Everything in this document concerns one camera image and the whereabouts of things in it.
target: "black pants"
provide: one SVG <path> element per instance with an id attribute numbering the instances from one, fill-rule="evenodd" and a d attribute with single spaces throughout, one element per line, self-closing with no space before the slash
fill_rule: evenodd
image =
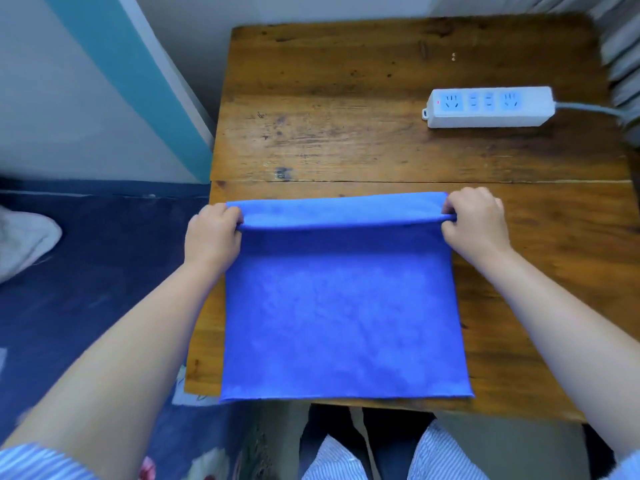
<path id="1" fill-rule="evenodd" d="M 435 416 L 427 412 L 377 408 L 362 411 L 382 480 L 405 479 L 418 441 Z M 354 427 L 348 407 L 325 404 L 312 404 L 309 408 L 309 420 L 300 437 L 298 478 L 307 471 L 327 435 L 351 451 L 362 463 L 369 480 L 373 480 L 367 444 Z"/>

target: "power cord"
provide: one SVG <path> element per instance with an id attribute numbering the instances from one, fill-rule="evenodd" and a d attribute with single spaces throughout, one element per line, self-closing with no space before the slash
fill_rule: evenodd
<path id="1" fill-rule="evenodd" d="M 583 104 L 581 102 L 556 102 L 556 109 L 577 109 L 579 111 L 603 112 L 622 119 L 624 111 L 597 104 Z"/>

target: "power socket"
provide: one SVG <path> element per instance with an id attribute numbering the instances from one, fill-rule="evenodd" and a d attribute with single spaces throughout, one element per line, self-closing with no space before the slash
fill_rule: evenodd
<path id="1" fill-rule="evenodd" d="M 556 113 L 551 88 L 434 89 L 422 110 L 429 128 L 540 126 Z"/>

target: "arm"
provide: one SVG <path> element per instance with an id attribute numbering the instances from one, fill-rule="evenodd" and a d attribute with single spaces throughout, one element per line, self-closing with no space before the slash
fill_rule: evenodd
<path id="1" fill-rule="evenodd" d="M 102 480 L 137 478 L 195 319 L 240 250 L 241 220 L 240 209 L 225 204 L 194 216 L 184 264 L 76 360 L 3 448 L 35 442 Z"/>
<path id="2" fill-rule="evenodd" d="M 505 298 L 554 376 L 617 453 L 640 449 L 640 344 L 546 277 L 509 243 L 504 208 L 487 189 L 449 195 L 442 232 Z"/>

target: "wooden tabletop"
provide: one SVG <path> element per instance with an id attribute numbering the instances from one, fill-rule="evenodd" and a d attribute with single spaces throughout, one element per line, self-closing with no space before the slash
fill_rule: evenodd
<path id="1" fill-rule="evenodd" d="M 211 202 L 485 185 L 516 250 L 640 339 L 640 219 L 616 121 L 560 111 L 539 128 L 430 130 L 420 119 L 434 88 L 499 86 L 609 104 L 581 16 L 235 29 Z M 492 286 L 458 256 L 454 277 L 475 399 L 337 402 L 583 419 Z M 220 394 L 224 331 L 222 281 L 191 339 L 188 392 Z"/>

